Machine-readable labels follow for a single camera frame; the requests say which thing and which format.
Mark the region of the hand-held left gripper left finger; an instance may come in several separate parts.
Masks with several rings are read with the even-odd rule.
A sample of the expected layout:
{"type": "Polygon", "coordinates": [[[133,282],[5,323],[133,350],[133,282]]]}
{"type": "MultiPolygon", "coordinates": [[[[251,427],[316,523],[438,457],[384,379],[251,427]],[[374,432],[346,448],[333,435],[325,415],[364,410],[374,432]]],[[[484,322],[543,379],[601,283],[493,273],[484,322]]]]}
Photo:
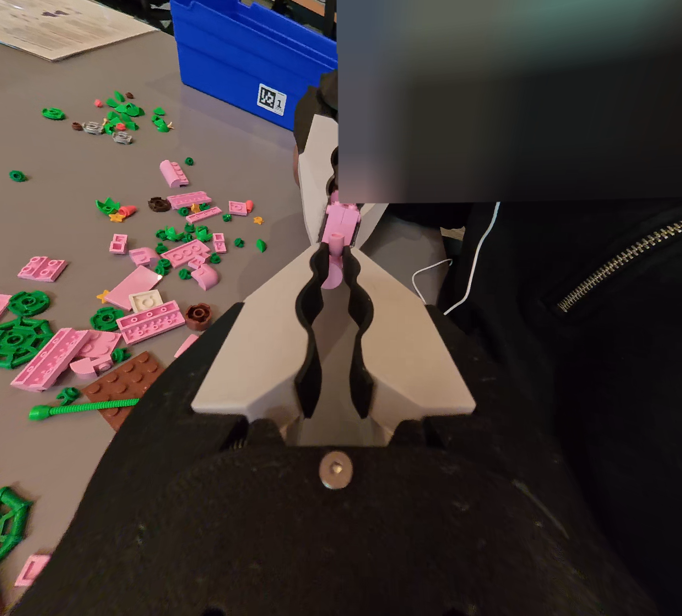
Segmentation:
{"type": "Polygon", "coordinates": [[[312,245],[244,300],[192,401],[195,413],[270,420],[285,441],[294,438],[320,395],[312,322],[328,272],[329,247],[312,245]]]}

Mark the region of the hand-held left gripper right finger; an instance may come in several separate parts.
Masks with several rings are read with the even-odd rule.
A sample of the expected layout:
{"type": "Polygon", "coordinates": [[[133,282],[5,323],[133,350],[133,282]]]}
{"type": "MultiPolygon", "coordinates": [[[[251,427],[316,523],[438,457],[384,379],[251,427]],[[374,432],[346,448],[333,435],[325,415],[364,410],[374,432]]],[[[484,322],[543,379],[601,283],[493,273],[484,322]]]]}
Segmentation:
{"type": "Polygon", "coordinates": [[[359,249],[344,248],[343,266],[357,325],[349,385],[358,415],[393,435],[405,421],[472,414],[475,399],[432,319],[435,309],[359,249]]]}

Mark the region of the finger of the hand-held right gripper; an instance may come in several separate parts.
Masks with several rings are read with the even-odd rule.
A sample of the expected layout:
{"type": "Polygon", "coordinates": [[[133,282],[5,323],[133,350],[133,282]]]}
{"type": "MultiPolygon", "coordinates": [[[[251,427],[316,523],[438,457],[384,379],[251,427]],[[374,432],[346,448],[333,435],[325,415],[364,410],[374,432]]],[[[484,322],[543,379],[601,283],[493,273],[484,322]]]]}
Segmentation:
{"type": "Polygon", "coordinates": [[[311,245],[319,243],[323,231],[329,204],[329,184],[334,178],[331,159],[337,147],[337,122],[326,116],[314,115],[297,169],[303,218],[311,245]]]}
{"type": "Polygon", "coordinates": [[[363,203],[359,207],[359,223],[354,233],[354,247],[360,249],[377,227],[386,211],[387,203],[363,203]]]}

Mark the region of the pink studded toy block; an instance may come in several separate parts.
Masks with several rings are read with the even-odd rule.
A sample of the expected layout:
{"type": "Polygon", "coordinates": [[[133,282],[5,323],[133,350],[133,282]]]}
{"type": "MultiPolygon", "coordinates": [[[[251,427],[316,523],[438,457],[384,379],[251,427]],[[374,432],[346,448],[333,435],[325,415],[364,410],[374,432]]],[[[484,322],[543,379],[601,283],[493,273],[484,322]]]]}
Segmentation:
{"type": "Polygon", "coordinates": [[[361,223],[360,209],[355,203],[342,203],[338,200],[338,191],[331,193],[325,211],[320,241],[330,244],[333,234],[344,238],[345,246],[353,246],[354,239],[361,223]]]}

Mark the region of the pink curved toy tube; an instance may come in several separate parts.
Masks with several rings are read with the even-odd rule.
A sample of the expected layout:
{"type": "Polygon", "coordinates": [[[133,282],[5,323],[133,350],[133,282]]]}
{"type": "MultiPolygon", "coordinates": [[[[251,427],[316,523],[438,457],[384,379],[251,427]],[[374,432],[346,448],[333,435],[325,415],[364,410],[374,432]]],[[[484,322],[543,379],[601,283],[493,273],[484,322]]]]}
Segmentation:
{"type": "Polygon", "coordinates": [[[345,248],[345,235],[339,231],[326,234],[322,244],[328,248],[328,276],[321,287],[323,289],[337,288],[344,277],[343,251],[345,248]]]}

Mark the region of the large blue plastic bin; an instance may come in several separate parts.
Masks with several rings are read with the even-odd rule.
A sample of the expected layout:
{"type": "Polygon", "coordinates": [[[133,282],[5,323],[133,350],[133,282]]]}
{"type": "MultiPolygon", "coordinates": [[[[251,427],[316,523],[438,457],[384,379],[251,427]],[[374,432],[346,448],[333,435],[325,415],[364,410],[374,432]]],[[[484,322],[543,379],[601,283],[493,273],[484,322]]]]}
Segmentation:
{"type": "Polygon", "coordinates": [[[337,68],[336,42],[258,4],[169,0],[183,85],[289,131],[294,109],[337,68]]]}

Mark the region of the scattered pink toy bricks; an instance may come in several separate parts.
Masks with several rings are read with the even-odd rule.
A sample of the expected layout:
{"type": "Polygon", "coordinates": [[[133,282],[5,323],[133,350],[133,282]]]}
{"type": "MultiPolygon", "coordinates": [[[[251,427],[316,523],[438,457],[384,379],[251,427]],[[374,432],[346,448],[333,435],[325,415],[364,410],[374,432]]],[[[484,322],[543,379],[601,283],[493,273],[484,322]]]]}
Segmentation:
{"type": "Polygon", "coordinates": [[[1,560],[1,592],[10,604],[48,562],[78,508],[102,455],[119,433],[132,407],[28,419],[36,405],[90,403],[81,389],[143,352],[165,367],[199,336],[186,325],[185,310],[211,306],[217,320],[225,299],[226,276],[209,261],[215,286],[209,290],[192,276],[201,252],[215,251],[212,240],[201,248],[165,242],[168,251],[188,252],[179,263],[158,254],[157,232],[170,225],[179,234],[186,218],[176,211],[147,209],[152,196],[196,194],[213,198],[226,211],[229,195],[252,193],[253,157],[236,153],[194,165],[192,187],[169,188],[161,160],[143,157],[108,161],[86,153],[59,162],[46,157],[38,168],[1,153],[1,293],[45,294],[50,303],[33,322],[47,322],[53,337],[36,356],[15,368],[1,368],[1,487],[31,504],[24,513],[23,539],[1,560]],[[137,212],[122,223],[109,220],[121,206],[137,212]],[[164,303],[135,314],[129,295],[157,289],[164,303]]]}

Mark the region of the white square toy brick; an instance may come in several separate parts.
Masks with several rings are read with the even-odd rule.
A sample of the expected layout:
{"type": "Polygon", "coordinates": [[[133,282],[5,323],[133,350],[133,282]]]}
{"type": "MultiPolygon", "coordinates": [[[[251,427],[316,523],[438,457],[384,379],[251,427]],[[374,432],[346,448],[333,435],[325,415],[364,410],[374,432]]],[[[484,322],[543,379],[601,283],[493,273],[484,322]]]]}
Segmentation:
{"type": "Polygon", "coordinates": [[[148,291],[141,291],[139,293],[129,295],[129,303],[132,312],[135,314],[147,311],[149,309],[160,306],[164,303],[161,294],[157,289],[148,291]]]}

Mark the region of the brown square toy plate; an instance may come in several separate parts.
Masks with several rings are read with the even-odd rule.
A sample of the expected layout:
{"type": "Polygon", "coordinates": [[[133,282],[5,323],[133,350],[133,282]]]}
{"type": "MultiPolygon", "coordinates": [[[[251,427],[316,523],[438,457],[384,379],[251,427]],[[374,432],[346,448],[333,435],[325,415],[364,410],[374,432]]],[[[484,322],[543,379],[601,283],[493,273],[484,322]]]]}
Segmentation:
{"type": "Polygon", "coordinates": [[[93,403],[141,399],[164,370],[165,366],[145,351],[90,382],[81,393],[93,403]]]}

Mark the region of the green toy stem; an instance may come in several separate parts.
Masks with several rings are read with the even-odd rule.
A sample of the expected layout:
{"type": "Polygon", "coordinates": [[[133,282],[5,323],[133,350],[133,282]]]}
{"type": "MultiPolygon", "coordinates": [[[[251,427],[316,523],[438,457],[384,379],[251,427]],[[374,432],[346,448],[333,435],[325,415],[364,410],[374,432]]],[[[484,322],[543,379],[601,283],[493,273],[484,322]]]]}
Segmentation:
{"type": "Polygon", "coordinates": [[[140,399],[119,399],[107,400],[90,403],[70,403],[68,405],[36,405],[31,407],[28,419],[31,422],[41,422],[53,416],[61,416],[66,414],[79,414],[89,411],[103,411],[112,409],[124,409],[134,407],[140,399]]]}

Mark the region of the scattered green toy pieces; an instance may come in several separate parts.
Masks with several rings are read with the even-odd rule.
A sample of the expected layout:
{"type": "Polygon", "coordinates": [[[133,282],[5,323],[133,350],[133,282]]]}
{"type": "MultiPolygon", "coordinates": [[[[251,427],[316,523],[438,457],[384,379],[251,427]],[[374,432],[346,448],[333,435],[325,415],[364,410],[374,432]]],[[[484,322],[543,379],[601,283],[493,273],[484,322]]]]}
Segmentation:
{"type": "MultiPolygon", "coordinates": [[[[65,118],[60,120],[42,116],[42,110],[53,104],[52,92],[47,93],[47,100],[42,96],[35,99],[33,95],[34,92],[23,86],[1,92],[1,153],[8,152],[11,158],[26,160],[30,165],[37,157],[38,168],[47,166],[46,157],[56,157],[59,162],[75,157],[75,166],[83,169],[86,153],[108,161],[130,155],[135,161],[151,157],[182,162],[186,157],[193,157],[196,163],[201,157],[211,162],[235,150],[254,158],[250,166],[254,184],[254,177],[263,170],[258,162],[262,162],[263,152],[269,151],[269,134],[275,132],[273,126],[251,114],[184,88],[181,99],[170,108],[173,129],[158,133],[149,116],[131,118],[137,121],[139,128],[130,132],[133,142],[124,145],[113,142],[106,133],[90,135],[73,129],[74,123],[82,126],[84,122],[101,122],[107,117],[102,109],[87,105],[78,94],[75,99],[67,99],[62,98],[67,92],[57,92],[58,104],[65,112],[65,118]]],[[[221,258],[222,262],[215,264],[218,275],[226,276],[226,297],[209,299],[220,306],[217,318],[233,303],[243,299],[237,287],[244,269],[238,264],[242,258],[228,255],[221,258]]],[[[40,299],[22,300],[25,294],[25,291],[1,294],[2,368],[15,368],[32,360],[53,337],[47,322],[33,322],[38,331],[30,332],[28,323],[21,319],[22,315],[35,316],[45,311],[49,299],[43,292],[34,291],[33,295],[39,294],[40,299]]],[[[1,488],[1,559],[23,539],[24,513],[30,504],[11,488],[1,488]]]]}

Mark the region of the printed paper sheet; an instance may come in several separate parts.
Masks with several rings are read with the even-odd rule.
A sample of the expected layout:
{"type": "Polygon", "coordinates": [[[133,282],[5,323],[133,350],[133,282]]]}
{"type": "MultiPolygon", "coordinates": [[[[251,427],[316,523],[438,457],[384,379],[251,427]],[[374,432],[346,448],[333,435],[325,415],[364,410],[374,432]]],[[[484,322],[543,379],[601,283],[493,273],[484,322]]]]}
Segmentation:
{"type": "Polygon", "coordinates": [[[1,0],[1,44],[51,62],[156,31],[93,0],[1,0]]]}

